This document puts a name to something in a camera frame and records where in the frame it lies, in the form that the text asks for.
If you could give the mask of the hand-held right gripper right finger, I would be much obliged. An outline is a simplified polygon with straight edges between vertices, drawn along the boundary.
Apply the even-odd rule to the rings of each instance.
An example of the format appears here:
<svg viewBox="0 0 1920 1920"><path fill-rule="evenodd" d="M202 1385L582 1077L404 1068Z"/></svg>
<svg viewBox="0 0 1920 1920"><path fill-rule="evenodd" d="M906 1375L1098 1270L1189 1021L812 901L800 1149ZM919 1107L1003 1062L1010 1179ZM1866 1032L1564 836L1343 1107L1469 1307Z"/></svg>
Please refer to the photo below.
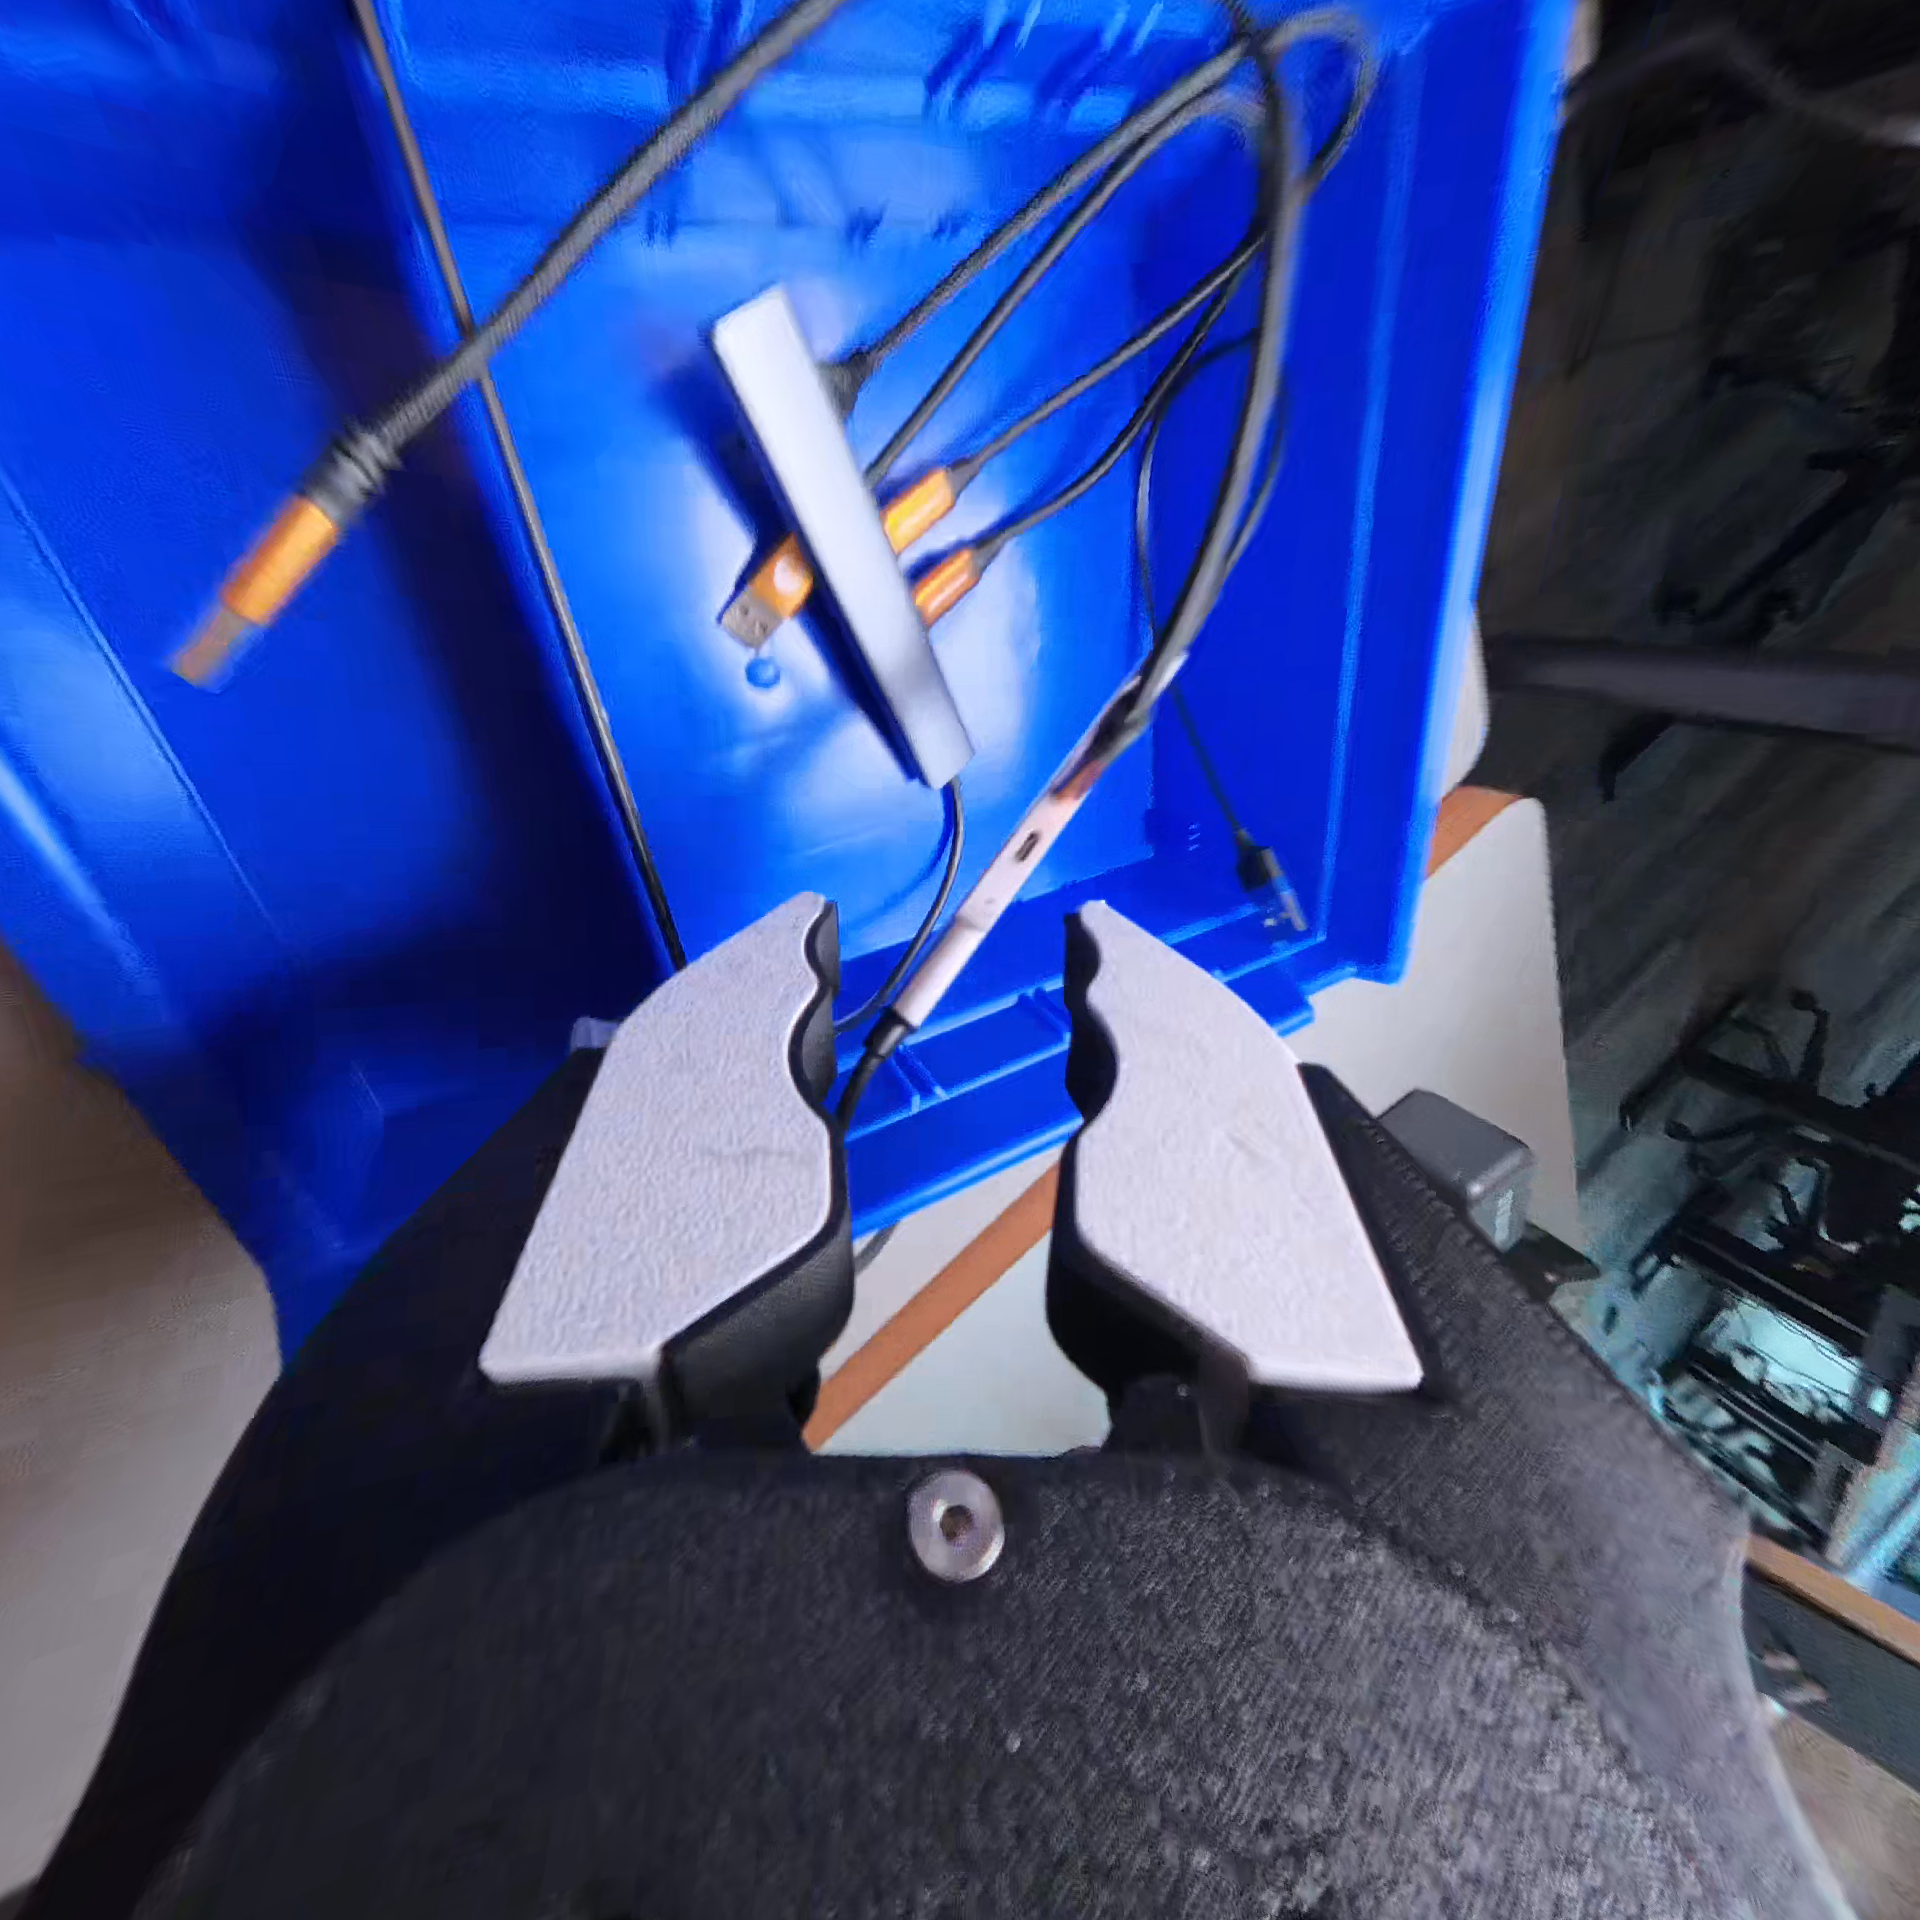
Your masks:
<svg viewBox="0 0 1920 1920"><path fill-rule="evenodd" d="M1067 936L1077 1109L1046 1323L1113 1427L1189 1404L1237 1443L1290 1398L1414 1396L1427 1363L1286 1040L1105 901Z"/></svg>

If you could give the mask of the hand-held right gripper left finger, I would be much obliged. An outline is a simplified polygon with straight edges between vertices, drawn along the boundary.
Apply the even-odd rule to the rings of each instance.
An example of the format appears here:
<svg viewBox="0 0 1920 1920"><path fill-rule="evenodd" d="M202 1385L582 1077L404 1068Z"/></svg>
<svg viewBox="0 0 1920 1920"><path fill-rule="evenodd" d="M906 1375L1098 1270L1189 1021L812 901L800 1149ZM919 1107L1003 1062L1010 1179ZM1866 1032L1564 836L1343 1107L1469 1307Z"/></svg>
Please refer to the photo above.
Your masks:
<svg viewBox="0 0 1920 1920"><path fill-rule="evenodd" d="M853 1316L839 909L797 894L600 1050L479 1349L502 1389L617 1385L671 1443L789 1417Z"/></svg>

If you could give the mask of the slim silver usb hub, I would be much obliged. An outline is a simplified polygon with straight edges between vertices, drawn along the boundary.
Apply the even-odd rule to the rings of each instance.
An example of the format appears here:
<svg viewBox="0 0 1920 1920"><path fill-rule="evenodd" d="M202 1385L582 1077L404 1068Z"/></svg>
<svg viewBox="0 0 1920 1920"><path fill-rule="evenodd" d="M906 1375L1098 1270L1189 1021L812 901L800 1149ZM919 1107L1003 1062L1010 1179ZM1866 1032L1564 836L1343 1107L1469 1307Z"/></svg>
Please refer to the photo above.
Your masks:
<svg viewBox="0 0 1920 1920"><path fill-rule="evenodd" d="M949 922L915 956L900 983L887 992L832 1107L830 1125L839 1143L850 1138L859 1106L883 1064L941 1008L1007 909L1020 897L1045 854L1080 814L1094 785L1145 734L1154 710L1183 673L1191 650L1191 639L1157 648L1140 669L1117 688L1087 734L1008 829Z"/></svg>

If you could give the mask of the blue plastic bin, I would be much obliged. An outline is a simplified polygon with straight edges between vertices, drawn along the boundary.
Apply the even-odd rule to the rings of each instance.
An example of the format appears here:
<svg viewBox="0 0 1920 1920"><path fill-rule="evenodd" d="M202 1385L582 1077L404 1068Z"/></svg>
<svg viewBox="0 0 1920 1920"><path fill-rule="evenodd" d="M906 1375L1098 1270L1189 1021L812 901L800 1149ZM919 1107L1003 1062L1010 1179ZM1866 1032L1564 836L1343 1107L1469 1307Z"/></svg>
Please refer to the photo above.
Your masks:
<svg viewBox="0 0 1920 1920"><path fill-rule="evenodd" d="M1562 120L1573 4L1345 4L1278 484L1176 685L1304 907L1281 932L1161 713L853 1125L877 1229L1059 1143L1062 918L1110 900L1278 1028L1409 949ZM1227 48L1222 4L836 4L492 361L686 958L802 892L877 992L941 780L779 531L712 325L891 330ZM210 685L174 655L342 427L460 342L348 4L5 4L5 942L264 1267L282 1343L664 975L486 399L459 397Z"/></svg>

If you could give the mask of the flat grey usb hub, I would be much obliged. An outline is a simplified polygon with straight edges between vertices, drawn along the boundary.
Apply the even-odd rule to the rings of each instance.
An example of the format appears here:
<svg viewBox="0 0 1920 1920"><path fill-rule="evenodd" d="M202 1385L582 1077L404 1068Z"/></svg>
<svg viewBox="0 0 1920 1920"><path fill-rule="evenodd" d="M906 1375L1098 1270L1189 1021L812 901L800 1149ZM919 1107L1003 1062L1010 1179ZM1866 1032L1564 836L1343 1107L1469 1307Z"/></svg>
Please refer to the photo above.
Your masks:
<svg viewBox="0 0 1920 1920"><path fill-rule="evenodd" d="M724 311L711 345L864 688L913 771L944 788L972 760L972 735L789 291Z"/></svg>

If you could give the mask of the dark grey box device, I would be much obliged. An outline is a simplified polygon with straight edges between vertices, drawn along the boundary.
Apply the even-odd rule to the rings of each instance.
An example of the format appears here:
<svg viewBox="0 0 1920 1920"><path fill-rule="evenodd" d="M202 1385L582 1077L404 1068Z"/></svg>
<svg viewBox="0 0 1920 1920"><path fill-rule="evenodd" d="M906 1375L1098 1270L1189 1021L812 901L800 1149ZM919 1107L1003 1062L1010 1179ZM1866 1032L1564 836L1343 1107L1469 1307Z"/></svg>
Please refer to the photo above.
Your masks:
<svg viewBox="0 0 1920 1920"><path fill-rule="evenodd" d="M1478 1236L1500 1253L1520 1243L1538 1166L1524 1139L1424 1087L1405 1091L1379 1120Z"/></svg>

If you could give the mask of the black blue-bin divider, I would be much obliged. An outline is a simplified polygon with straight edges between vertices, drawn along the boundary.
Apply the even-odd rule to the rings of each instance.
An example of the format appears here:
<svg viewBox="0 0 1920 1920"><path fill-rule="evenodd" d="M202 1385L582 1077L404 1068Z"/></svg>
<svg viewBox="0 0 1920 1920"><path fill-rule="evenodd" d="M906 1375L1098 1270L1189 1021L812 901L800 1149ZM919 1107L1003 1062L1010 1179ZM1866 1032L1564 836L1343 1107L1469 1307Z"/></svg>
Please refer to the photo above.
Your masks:
<svg viewBox="0 0 1920 1920"><path fill-rule="evenodd" d="M468 342L476 327L476 315L468 299L468 285L445 219L445 207L432 172L420 148L420 136L410 114L406 90L396 72L381 7L374 1L353 1L350 12L373 77L378 83L415 211L431 245L446 311L459 339ZM651 947L666 973L679 973L686 968L688 959L682 934L661 876L661 865L637 802L626 761L613 729L613 713L596 676L587 635L579 623L558 556L517 442L512 419L491 367L483 367L472 383L472 392L476 393L479 408L485 412L492 437L492 457L512 501L518 549L539 580L543 630L549 631L565 662L569 705L589 747L596 783L604 795L611 819L618 829L628 876L637 882L644 901Z"/></svg>

